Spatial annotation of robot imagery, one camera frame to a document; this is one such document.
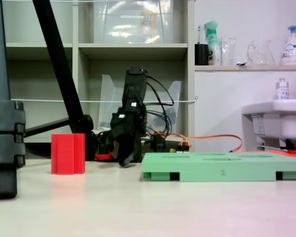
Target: white sink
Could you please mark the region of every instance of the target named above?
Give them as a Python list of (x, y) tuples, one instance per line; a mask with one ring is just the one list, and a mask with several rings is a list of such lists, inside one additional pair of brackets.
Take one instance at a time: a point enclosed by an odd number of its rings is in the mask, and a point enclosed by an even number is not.
[(296, 139), (296, 100), (273, 100), (242, 108), (253, 119), (255, 134), (261, 137)]

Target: black rubber foot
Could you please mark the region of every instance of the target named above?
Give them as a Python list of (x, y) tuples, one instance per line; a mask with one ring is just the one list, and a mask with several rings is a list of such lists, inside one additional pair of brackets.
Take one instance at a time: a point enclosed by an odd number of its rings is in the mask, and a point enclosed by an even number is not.
[(0, 199), (12, 199), (17, 195), (16, 169), (0, 169)]

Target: green spray bottle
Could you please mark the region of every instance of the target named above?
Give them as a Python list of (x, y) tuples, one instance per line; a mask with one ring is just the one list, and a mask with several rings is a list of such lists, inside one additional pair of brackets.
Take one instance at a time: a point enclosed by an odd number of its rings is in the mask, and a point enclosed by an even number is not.
[(204, 28), (206, 29), (206, 40), (208, 42), (208, 64), (215, 66), (221, 64), (221, 51), (216, 32), (217, 26), (218, 23), (216, 21), (210, 21), (204, 25)]

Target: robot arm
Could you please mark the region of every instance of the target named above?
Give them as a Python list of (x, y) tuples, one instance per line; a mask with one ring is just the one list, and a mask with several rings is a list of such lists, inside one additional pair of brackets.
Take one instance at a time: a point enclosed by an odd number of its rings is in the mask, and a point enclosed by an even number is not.
[(141, 160), (141, 137), (146, 134), (147, 111), (144, 97), (147, 89), (147, 71), (133, 67), (126, 72), (122, 107), (112, 115), (111, 130), (105, 135), (105, 144), (119, 143), (117, 159), (122, 167), (132, 160)]

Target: soap bottle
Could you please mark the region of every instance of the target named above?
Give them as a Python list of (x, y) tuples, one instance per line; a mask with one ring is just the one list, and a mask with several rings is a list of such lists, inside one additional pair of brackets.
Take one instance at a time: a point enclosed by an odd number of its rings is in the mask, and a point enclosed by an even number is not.
[(291, 37), (284, 47), (282, 65), (296, 65), (296, 26), (289, 26)]
[(207, 22), (204, 26), (206, 29), (206, 40), (208, 41), (208, 59), (209, 65), (219, 66), (221, 64), (221, 50), (217, 39), (216, 21)]
[(288, 100), (290, 98), (290, 87), (285, 78), (280, 78), (276, 83), (276, 98), (278, 100)]

